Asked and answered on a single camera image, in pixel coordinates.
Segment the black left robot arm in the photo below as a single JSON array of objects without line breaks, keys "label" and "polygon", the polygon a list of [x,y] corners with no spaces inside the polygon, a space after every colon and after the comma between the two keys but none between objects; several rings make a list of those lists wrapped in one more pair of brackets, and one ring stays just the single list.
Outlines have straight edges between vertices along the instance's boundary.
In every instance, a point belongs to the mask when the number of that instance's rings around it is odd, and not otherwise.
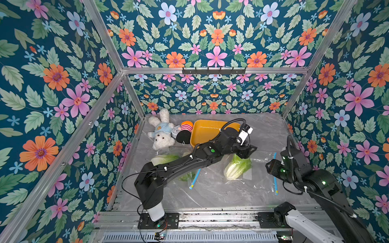
[{"label": "black left robot arm", "polygon": [[223,128],[214,139],[197,144],[189,155],[157,166],[151,162],[145,164],[134,186],[152,222],[158,223],[166,217],[162,200],[164,187],[170,181],[196,169],[218,163],[225,155],[249,158],[257,150],[256,146],[247,141],[252,131],[253,128],[248,125],[241,126],[239,131]]}]

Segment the green cabbage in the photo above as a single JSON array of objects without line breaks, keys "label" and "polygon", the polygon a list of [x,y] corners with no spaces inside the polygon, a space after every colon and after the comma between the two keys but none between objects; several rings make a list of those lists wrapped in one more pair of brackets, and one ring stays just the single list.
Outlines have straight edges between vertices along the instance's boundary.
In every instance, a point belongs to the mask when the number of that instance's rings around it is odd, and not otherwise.
[{"label": "green cabbage", "polygon": [[175,154],[172,154],[172,155],[158,155],[158,156],[152,158],[151,162],[153,163],[154,166],[158,166],[158,165],[163,165],[163,164],[167,164],[167,163],[173,162],[173,161],[178,160],[178,159],[180,159],[180,156],[179,155],[175,155]]},{"label": "green cabbage", "polygon": [[181,177],[178,178],[178,180],[183,182],[192,182],[196,176],[196,172],[189,172]]},{"label": "green cabbage", "polygon": [[251,168],[252,162],[250,159],[242,159],[238,155],[233,155],[223,173],[226,180],[236,180]]}]

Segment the clear zipper bag blue seal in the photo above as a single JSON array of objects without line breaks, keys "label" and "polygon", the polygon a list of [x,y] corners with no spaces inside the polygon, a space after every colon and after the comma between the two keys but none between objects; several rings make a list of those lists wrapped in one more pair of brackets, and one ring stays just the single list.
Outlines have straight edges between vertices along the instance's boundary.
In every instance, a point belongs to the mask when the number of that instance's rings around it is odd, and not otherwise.
[{"label": "clear zipper bag blue seal", "polygon": [[170,181],[181,177],[196,169],[201,169],[207,165],[205,157],[197,154],[188,154],[173,162],[154,166],[151,162],[152,168],[150,172],[146,173],[144,180],[148,188],[159,190],[164,188]]}]

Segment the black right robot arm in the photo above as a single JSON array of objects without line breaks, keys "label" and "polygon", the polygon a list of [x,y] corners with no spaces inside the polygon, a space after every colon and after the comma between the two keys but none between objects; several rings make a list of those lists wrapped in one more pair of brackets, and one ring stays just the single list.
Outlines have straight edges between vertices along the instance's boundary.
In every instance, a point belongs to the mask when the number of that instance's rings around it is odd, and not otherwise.
[{"label": "black right robot arm", "polygon": [[303,152],[287,137],[287,147],[281,152],[282,160],[266,164],[267,172],[283,182],[292,184],[297,194],[307,193],[330,217],[347,243],[374,243],[367,227],[358,219],[336,178],[326,170],[313,170]]}]

